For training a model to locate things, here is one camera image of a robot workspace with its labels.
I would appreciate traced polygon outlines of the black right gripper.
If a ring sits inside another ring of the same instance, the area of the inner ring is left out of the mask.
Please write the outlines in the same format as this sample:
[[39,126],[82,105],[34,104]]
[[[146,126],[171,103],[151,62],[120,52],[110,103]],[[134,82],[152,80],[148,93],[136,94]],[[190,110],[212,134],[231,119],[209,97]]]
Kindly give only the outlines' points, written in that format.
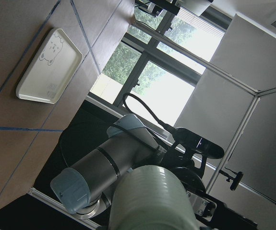
[[155,165],[170,170],[183,183],[186,189],[190,191],[206,192],[205,185],[202,181],[204,175],[204,165],[196,168],[192,159],[193,150],[186,150],[181,153],[176,149],[165,150],[160,148],[153,159]]

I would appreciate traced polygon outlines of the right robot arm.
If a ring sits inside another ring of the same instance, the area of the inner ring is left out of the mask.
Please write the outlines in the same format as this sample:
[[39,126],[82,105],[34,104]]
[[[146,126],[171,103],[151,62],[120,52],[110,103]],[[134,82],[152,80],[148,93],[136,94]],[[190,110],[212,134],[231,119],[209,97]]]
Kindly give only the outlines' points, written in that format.
[[71,214],[91,206],[129,170],[143,165],[187,167],[202,178],[214,144],[182,127],[168,127],[175,142],[166,145],[136,115],[127,114],[107,129],[108,140],[65,168],[50,182]]

